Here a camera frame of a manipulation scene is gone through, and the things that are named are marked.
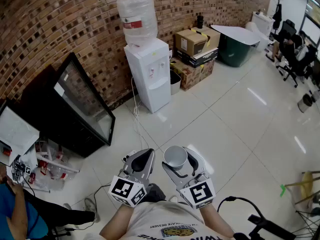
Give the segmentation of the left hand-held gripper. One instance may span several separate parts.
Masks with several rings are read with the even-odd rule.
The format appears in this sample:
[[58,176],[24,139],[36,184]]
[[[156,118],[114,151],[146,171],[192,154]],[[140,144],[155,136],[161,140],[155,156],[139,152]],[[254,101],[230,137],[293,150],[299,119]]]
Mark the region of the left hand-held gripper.
[[109,195],[117,202],[129,206],[137,206],[147,195],[149,176],[155,161],[153,149],[136,152],[125,162],[118,176],[114,176],[109,187]]

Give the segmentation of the grey cup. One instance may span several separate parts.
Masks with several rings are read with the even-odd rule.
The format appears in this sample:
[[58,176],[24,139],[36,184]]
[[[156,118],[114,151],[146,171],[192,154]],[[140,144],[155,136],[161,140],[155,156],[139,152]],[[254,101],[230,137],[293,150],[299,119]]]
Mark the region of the grey cup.
[[180,170],[187,160],[188,153],[181,146],[170,146],[163,153],[163,161],[176,171]]

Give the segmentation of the white water dispenser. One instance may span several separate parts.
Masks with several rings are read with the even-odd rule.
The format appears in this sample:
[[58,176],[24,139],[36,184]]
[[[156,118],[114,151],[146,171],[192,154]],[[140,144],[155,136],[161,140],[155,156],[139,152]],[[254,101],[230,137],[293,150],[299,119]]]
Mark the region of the white water dispenser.
[[151,113],[171,101],[169,45],[156,38],[142,46],[124,47],[140,100]]

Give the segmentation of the person's left forearm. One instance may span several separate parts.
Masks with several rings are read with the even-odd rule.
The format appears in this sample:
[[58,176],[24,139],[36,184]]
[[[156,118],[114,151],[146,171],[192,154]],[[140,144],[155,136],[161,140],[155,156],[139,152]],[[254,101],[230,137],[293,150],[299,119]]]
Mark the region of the person's left forearm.
[[106,240],[119,240],[128,229],[134,208],[121,205],[111,220],[102,228],[99,235]]

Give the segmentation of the white power strip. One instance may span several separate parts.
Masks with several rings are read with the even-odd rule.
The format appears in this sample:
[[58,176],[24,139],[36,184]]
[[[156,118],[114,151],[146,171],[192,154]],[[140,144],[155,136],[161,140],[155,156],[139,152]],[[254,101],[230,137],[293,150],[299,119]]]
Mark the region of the white power strip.
[[130,153],[126,154],[123,158],[122,158],[122,162],[125,163],[128,158],[130,158],[132,155],[134,155],[137,151],[136,150],[132,150]]

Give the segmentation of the person's dark trousers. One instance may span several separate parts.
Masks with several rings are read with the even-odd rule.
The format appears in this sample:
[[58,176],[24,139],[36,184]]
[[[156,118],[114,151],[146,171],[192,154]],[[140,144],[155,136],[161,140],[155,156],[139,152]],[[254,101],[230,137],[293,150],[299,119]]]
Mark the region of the person's dark trousers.
[[143,197],[141,203],[157,203],[166,200],[166,195],[160,187],[154,183],[150,183],[146,188],[147,195]]

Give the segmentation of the person's beige printed shirt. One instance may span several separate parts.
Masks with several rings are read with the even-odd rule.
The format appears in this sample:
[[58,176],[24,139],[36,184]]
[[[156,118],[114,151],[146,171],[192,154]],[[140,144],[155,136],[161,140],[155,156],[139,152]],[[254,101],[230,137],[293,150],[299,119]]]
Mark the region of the person's beige printed shirt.
[[144,202],[134,208],[120,240],[229,240],[207,227],[200,212],[170,201]]

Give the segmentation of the large black monitor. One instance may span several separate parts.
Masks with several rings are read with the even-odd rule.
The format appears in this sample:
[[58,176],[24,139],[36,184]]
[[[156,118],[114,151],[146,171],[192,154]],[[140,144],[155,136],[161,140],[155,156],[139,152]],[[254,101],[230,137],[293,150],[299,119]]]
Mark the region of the large black monitor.
[[83,158],[112,143],[116,117],[74,52],[58,70],[47,66],[18,100],[5,102],[41,136]]

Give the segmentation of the patterned cardboard box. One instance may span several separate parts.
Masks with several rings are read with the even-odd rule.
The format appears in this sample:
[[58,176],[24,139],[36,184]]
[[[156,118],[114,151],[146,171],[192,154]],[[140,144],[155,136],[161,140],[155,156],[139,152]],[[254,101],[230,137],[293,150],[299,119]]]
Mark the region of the patterned cardboard box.
[[198,67],[185,64],[179,58],[170,60],[170,68],[181,77],[180,88],[184,91],[189,90],[205,78],[210,76],[214,69],[215,60],[211,60]]

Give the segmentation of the flat black box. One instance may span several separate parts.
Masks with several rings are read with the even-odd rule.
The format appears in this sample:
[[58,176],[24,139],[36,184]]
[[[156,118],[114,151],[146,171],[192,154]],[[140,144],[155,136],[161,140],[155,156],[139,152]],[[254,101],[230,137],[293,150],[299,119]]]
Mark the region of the flat black box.
[[181,59],[181,61],[187,65],[191,65],[193,68],[197,68],[201,65],[204,65],[207,62],[215,60],[218,57],[218,47],[215,47],[209,51],[199,53],[194,57],[186,54],[183,51],[177,51],[177,56]]

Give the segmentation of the plain brown cardboard box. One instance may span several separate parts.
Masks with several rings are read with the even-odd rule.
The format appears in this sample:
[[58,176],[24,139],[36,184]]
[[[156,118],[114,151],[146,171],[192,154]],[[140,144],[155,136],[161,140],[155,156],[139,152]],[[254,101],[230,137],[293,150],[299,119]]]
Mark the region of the plain brown cardboard box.
[[178,51],[194,57],[203,52],[208,37],[191,29],[175,33],[175,47]]

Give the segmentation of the green tub with white top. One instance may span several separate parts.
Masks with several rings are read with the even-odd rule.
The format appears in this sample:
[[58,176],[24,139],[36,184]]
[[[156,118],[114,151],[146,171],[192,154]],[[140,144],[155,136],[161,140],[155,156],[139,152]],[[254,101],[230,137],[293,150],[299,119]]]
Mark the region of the green tub with white top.
[[217,59],[233,68],[241,67],[257,50],[260,37],[243,27],[212,24],[220,33]]

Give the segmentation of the silver trash can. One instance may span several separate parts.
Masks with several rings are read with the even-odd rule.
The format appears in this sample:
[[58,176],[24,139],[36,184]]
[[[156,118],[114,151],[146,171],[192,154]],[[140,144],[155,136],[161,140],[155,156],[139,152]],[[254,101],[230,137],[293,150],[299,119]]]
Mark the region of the silver trash can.
[[313,100],[309,94],[304,94],[303,97],[297,102],[298,109],[304,113],[313,104]]

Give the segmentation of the black office chair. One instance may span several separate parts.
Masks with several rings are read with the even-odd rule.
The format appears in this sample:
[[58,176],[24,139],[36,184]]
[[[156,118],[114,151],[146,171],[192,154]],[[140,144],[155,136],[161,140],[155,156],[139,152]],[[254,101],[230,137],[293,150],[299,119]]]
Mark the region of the black office chair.
[[281,69],[283,72],[287,72],[287,76],[283,78],[286,81],[289,77],[294,81],[294,87],[298,87],[297,77],[305,77],[306,79],[313,73],[311,64],[317,58],[318,50],[312,44],[305,45],[299,51],[296,56],[283,56],[286,64],[281,66],[279,62],[276,65],[277,69]]
[[267,46],[273,46],[275,41],[278,43],[288,41],[293,35],[296,34],[296,32],[297,30],[295,29],[295,24],[291,20],[287,19],[282,22],[281,29],[278,33],[270,33],[270,43]]

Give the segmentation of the coat stand with black jacket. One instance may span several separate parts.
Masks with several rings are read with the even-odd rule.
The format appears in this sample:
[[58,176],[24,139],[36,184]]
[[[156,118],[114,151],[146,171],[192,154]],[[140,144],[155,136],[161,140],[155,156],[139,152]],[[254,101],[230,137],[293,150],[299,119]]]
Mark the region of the coat stand with black jacket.
[[282,4],[281,4],[280,0],[278,0],[278,2],[277,2],[276,10],[275,10],[275,13],[274,13],[272,19],[274,20],[272,28],[275,31],[277,31],[280,27],[281,22],[282,22]]

